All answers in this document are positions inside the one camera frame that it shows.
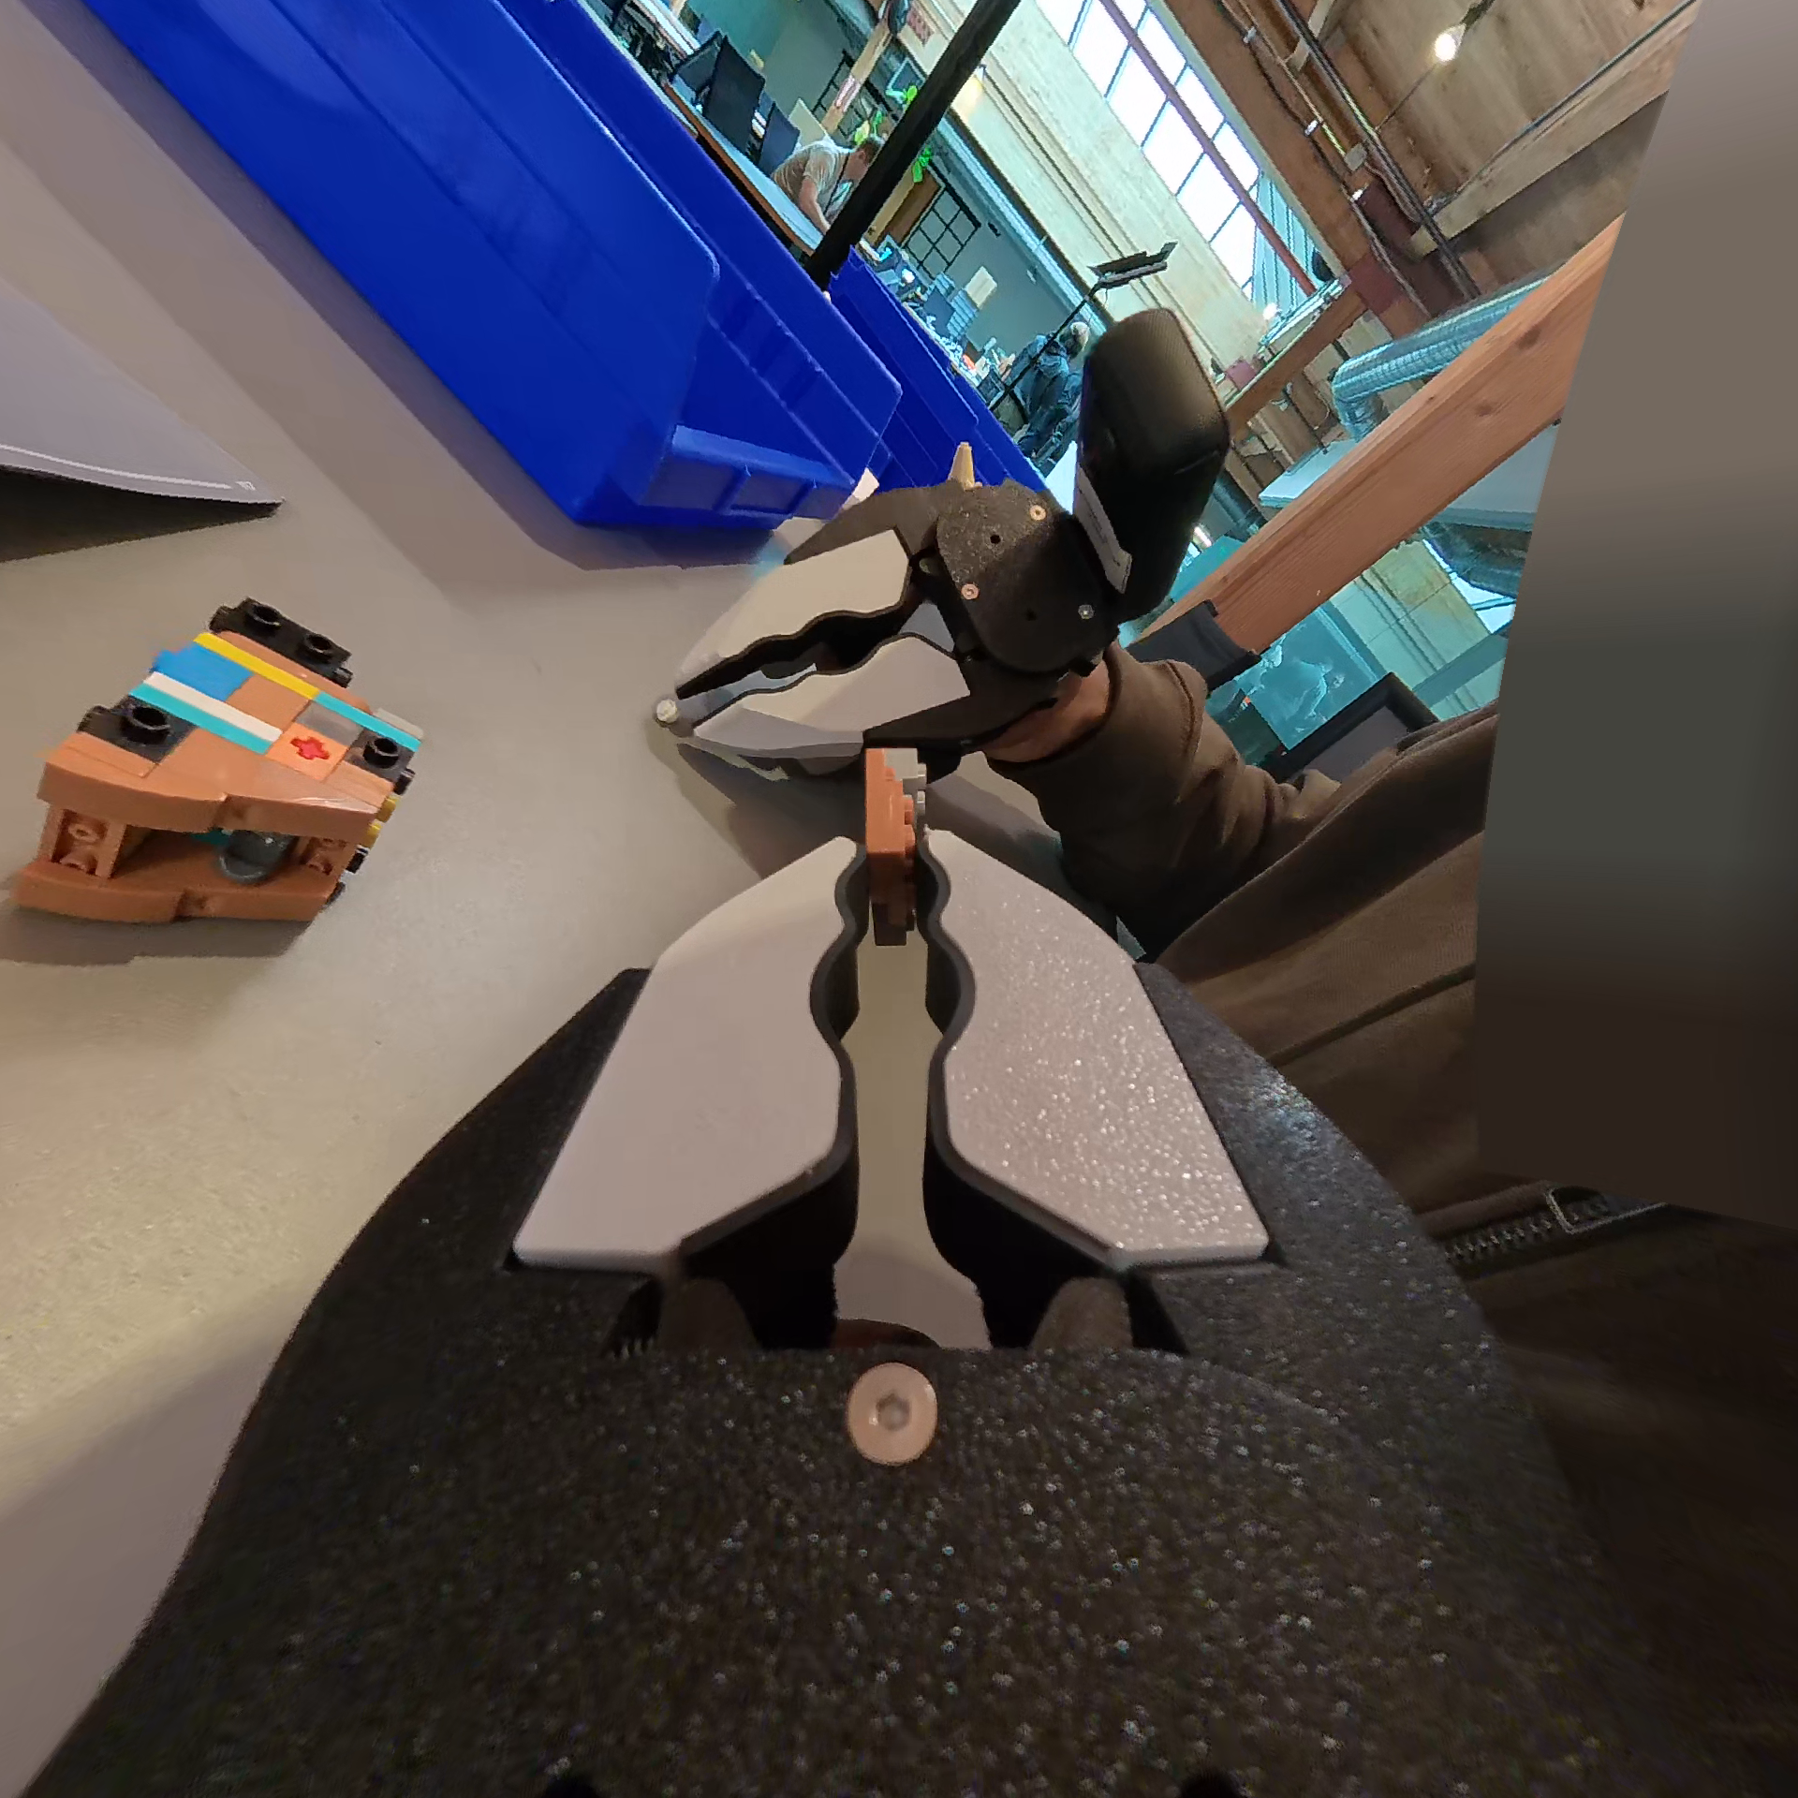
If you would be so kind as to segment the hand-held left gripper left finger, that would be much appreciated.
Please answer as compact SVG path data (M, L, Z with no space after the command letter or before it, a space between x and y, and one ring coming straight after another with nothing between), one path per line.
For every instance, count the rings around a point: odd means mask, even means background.
M855 1101L862 848L830 840L649 971L515 1240L527 1266L676 1269L834 1181Z

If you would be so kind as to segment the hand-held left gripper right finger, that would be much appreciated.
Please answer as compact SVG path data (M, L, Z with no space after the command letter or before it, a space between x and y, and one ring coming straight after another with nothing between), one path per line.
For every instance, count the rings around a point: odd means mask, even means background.
M939 1160L1118 1274L1260 1261L1266 1227L1116 934L953 831L918 885Z

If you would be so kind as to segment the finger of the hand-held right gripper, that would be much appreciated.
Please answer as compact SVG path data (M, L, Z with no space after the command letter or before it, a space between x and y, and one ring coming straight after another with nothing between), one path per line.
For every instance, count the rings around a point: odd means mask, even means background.
M905 609L911 564L928 546L933 489L877 489L844 508L707 628L673 695L692 702L753 672L786 672L815 651L846 659L868 620Z
M673 734L742 763L840 769L868 734L971 696L962 662L939 643L898 636L849 670L757 670L673 705Z

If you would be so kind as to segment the small brick assembly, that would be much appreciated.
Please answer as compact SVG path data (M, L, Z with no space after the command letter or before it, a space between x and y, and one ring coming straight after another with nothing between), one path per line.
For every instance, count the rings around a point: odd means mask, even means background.
M936 903L936 873L933 866L918 866L918 857L928 840L928 780L921 769L905 773L902 765L894 765L894 754L868 750L862 792L871 930L873 941L898 949L921 925L921 919L933 919Z

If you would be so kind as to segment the blue plastic bin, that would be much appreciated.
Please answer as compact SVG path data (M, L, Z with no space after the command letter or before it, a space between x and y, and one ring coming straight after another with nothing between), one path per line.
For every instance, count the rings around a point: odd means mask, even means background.
M975 450L978 482L1047 487L978 387L953 368L944 345L862 260L849 260L830 292L902 387L881 445L871 454L871 474L884 489L944 482L962 443Z
M576 5L95 5L576 524L833 519L902 383Z

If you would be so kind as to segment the person's right forearm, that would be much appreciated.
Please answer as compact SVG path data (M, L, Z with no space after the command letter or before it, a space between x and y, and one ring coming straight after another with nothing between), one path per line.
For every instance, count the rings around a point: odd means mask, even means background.
M1278 785L1243 763L1185 662L1107 649L1062 677L984 761L1023 785L1061 837L1066 879L1163 952L1337 803L1340 785Z

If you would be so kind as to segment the brown zip jacket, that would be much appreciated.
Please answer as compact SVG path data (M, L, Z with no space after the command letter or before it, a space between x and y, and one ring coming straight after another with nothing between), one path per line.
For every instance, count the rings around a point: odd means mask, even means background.
M1451 1250L1678 1715L1795 1795L1795 1228L1483 1163L1476 877L1497 708L1344 787L1278 787L1278 848L1159 962L1313 1097Z

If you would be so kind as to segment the wooden beam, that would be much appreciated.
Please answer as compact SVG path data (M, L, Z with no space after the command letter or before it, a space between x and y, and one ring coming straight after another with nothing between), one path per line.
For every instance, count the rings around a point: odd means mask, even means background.
M1622 228L1627 221L1611 221L1567 260L1239 556L1158 618L1139 646L1210 612L1239 649L1263 651L1558 426Z

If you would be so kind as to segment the black pole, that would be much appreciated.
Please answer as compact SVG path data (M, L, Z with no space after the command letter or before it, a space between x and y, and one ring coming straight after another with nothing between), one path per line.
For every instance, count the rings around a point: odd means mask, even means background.
M978 73L1020 5L975 5L945 51L936 58L924 85L891 128L884 148L862 181L855 181L840 219L822 236L822 246L803 260L808 275L830 290L849 253L862 243L868 228L886 204L886 198L911 173L914 158L928 146L933 133L953 112L957 93Z

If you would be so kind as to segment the multicoloured brick model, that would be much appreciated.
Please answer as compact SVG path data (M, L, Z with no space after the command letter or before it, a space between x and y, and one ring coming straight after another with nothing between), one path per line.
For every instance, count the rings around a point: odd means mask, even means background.
M24 913L309 925L416 780L421 731L352 690L348 649L242 598L45 756Z

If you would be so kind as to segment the grey instruction booklet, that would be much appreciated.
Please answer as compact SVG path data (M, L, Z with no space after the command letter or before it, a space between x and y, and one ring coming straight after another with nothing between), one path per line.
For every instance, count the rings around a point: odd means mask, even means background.
M3 474L211 508L283 495L3 283Z

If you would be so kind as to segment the metal air duct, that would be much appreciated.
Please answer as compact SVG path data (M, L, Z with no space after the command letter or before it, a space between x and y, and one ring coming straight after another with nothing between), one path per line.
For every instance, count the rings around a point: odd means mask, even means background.
M1331 373L1331 404L1337 419L1349 440L1366 440L1383 420L1381 394L1392 394L1404 383L1427 383L1437 373L1451 368L1451 361L1472 349L1482 334L1487 334L1497 320L1505 320L1526 297L1533 297L1549 275L1514 280L1497 292L1460 303L1451 313L1431 317L1419 332L1389 342L1381 349L1366 349L1344 361Z

